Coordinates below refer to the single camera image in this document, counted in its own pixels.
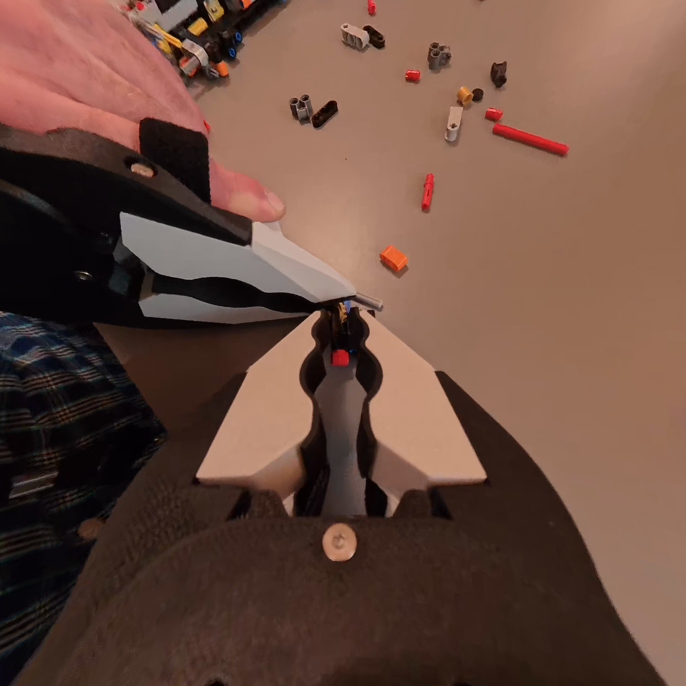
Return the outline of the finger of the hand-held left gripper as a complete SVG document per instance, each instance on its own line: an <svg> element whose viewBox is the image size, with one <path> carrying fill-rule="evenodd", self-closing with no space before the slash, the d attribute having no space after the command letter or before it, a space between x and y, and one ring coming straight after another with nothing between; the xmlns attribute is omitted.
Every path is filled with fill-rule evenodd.
<svg viewBox="0 0 686 686"><path fill-rule="evenodd" d="M301 296L253 291L212 293L202 300L186 294L150 294L139 300L147 318L216 324L247 324L308 316L321 303Z"/></svg>
<svg viewBox="0 0 686 686"><path fill-rule="evenodd" d="M233 279L264 293L311 302L345 300L357 293L347 278L268 224L254 222L251 243L237 245L129 213L121 213L120 220L125 247L157 274Z"/></svg>

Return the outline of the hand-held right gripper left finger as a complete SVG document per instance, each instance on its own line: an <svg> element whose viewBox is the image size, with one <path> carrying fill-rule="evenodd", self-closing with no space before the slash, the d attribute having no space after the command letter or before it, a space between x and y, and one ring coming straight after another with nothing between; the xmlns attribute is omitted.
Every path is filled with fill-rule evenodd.
<svg viewBox="0 0 686 686"><path fill-rule="evenodd" d="M329 464L314 396L326 374L329 322L326 311L311 314L242 375L199 483L272 491L290 516L321 510Z"/></svg>

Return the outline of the person's plaid shirt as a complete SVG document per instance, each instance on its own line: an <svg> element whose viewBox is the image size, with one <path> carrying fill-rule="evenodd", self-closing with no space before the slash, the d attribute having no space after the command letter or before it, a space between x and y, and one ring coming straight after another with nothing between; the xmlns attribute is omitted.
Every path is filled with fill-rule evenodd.
<svg viewBox="0 0 686 686"><path fill-rule="evenodd" d="M1 313L1 684L56 622L97 528L167 438L91 324Z"/></svg>

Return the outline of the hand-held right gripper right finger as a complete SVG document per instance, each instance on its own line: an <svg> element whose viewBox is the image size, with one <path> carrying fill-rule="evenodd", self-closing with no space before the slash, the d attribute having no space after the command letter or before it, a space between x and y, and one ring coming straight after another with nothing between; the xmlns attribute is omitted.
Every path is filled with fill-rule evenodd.
<svg viewBox="0 0 686 686"><path fill-rule="evenodd" d="M486 471L442 381L445 374L368 312L352 311L356 380L365 397L357 430L369 517L390 517L410 491L483 484Z"/></svg>

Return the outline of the black lego gear assembly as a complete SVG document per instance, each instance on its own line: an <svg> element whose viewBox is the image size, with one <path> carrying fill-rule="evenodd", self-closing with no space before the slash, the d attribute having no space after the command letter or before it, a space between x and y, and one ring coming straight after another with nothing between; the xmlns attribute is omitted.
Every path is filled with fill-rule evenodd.
<svg viewBox="0 0 686 686"><path fill-rule="evenodd" d="M356 313L350 300L330 310L330 364L334 367L348 367L356 360L362 336Z"/></svg>

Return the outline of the long red lego axle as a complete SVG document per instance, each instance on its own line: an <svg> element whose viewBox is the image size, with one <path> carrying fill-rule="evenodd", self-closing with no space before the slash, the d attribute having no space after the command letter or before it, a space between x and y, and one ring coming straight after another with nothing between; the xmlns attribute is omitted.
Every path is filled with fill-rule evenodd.
<svg viewBox="0 0 686 686"><path fill-rule="evenodd" d="M570 147L567 144L553 141L543 136L528 133L501 123L495 123L493 125L493 134L502 139L520 143L560 157L567 156L570 150Z"/></svg>

